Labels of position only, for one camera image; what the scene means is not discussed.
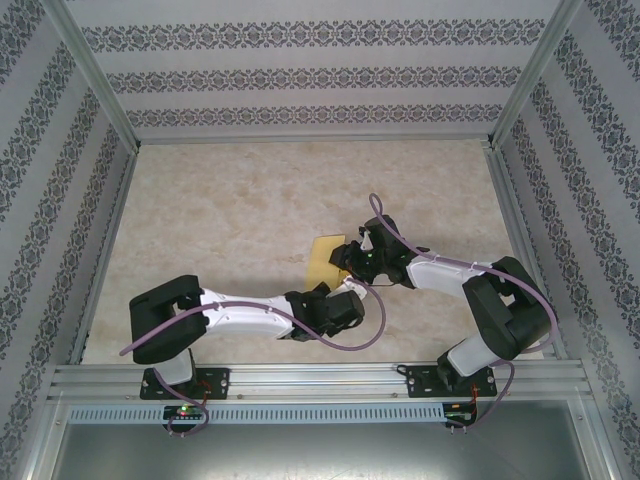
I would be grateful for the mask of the aluminium side rail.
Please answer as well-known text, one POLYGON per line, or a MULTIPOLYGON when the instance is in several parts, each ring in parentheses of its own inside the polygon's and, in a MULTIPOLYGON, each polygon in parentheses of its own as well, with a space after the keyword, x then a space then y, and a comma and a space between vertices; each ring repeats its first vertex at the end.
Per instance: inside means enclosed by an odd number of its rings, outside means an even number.
POLYGON ((137 147, 129 154, 121 172, 117 191, 114 194, 113 202, 109 210, 108 222, 105 225, 104 235, 100 243, 100 250, 96 257, 90 284, 80 310, 79 323, 74 331, 71 348, 65 360, 66 365, 79 365, 83 360, 87 340, 90 335, 100 294, 108 271, 110 257, 116 243, 119 225, 134 176, 139 150, 140 147, 137 147))
POLYGON ((521 261, 541 293, 551 302, 553 298, 539 268, 534 245, 504 158, 489 141, 482 141, 481 145, 514 256, 521 261))

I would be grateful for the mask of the grey sheet metal panel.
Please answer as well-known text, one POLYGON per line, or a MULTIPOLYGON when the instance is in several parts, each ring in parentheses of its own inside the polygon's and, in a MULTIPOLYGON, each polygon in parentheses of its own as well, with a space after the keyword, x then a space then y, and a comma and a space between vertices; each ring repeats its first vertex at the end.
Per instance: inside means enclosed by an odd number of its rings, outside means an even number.
POLYGON ((428 424, 71 426, 52 480, 591 480, 574 440, 428 424))

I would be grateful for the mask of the aluminium mounting rail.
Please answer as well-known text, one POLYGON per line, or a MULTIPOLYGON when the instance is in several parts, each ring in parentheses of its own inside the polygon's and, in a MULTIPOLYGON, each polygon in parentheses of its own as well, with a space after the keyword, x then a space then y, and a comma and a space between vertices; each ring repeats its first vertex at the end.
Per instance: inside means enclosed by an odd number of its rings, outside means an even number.
MULTIPOLYGON (((302 403, 410 400, 405 379, 393 363, 238 364, 230 370, 226 401, 302 403)), ((579 360, 524 360, 495 367, 499 392, 508 400, 584 399, 593 395, 579 360)), ((134 365, 61 366, 46 399, 69 404, 139 403, 144 369, 134 365)))

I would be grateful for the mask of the aluminium frame post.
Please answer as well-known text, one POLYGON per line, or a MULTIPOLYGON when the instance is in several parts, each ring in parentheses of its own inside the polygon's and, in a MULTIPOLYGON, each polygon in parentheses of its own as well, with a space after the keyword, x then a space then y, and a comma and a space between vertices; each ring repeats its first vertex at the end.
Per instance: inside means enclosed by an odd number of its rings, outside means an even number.
POLYGON ((539 81, 553 56, 554 50, 582 3, 583 0, 559 0, 553 15, 540 36, 539 42, 516 82, 513 92, 510 94, 493 130, 488 136, 488 142, 492 150, 495 150, 505 141, 528 96, 539 81))
POLYGON ((65 0, 41 0, 41 3, 120 139, 129 152, 137 153, 140 140, 65 0))

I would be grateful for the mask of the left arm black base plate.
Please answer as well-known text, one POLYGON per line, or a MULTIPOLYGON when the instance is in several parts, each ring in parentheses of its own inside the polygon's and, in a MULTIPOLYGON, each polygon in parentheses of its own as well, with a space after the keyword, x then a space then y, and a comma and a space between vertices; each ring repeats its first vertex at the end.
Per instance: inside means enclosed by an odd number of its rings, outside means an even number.
MULTIPOLYGON (((189 381, 171 385, 179 394, 193 400, 225 400, 230 384, 228 368, 196 367, 189 381)), ((152 368, 144 370, 139 397, 142 400, 177 400, 161 385, 152 368)))

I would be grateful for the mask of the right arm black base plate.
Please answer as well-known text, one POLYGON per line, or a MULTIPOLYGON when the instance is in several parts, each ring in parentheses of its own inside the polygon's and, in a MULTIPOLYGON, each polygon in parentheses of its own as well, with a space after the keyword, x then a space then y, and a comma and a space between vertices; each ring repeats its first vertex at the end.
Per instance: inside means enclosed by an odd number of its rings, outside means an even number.
POLYGON ((405 379, 410 398, 462 398, 476 393, 480 398, 497 396, 494 370, 485 367, 470 377, 464 377, 454 386, 442 380, 436 364, 399 365, 396 368, 405 379))

